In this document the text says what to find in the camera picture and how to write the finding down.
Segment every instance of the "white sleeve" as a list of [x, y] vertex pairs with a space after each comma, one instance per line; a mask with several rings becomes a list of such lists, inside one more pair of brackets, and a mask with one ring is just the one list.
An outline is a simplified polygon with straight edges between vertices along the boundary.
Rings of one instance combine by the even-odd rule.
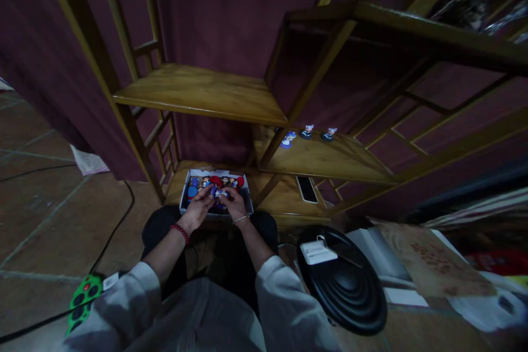
[[260, 323], [269, 351], [340, 351], [321, 304], [279, 256], [257, 274]]
[[160, 282], [139, 262], [93, 301], [90, 315], [62, 341], [63, 350], [124, 350], [152, 326], [161, 307]]

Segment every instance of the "black speaker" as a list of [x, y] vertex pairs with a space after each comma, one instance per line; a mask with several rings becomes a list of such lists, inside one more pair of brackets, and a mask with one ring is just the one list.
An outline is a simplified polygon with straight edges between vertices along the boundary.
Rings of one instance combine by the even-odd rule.
[[[330, 248], [339, 246], [353, 263], [338, 257], [308, 265], [300, 246], [315, 241], [318, 235], [325, 237]], [[383, 330], [387, 322], [383, 288], [368, 259], [350, 239], [325, 225], [309, 227], [297, 242], [297, 259], [310, 294], [319, 301], [329, 318], [362, 336], [372, 336]]]

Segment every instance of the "knee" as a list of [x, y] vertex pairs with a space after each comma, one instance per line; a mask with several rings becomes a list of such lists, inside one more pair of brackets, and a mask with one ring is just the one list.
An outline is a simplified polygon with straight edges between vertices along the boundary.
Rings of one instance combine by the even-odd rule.
[[176, 205], [162, 206], [150, 215], [143, 232], [148, 232], [150, 228], [169, 228], [180, 218], [180, 208]]
[[256, 211], [251, 215], [251, 222], [258, 228], [277, 229], [277, 223], [268, 212]]

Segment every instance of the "brown paper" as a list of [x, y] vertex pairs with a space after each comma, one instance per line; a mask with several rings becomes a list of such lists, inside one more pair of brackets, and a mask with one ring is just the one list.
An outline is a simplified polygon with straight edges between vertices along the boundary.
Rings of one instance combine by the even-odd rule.
[[379, 223], [383, 237], [424, 297], [495, 295], [495, 287], [427, 228]]

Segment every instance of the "person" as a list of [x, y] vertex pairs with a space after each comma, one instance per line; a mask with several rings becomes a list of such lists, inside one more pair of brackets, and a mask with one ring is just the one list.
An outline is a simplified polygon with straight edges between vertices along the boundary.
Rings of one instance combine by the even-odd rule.
[[186, 282], [182, 252], [215, 198], [212, 184], [179, 217], [165, 206], [145, 224], [141, 261], [94, 300], [90, 315], [61, 344], [64, 350], [339, 351], [319, 302], [277, 255], [277, 225], [225, 188], [240, 233], [223, 287], [206, 277]]

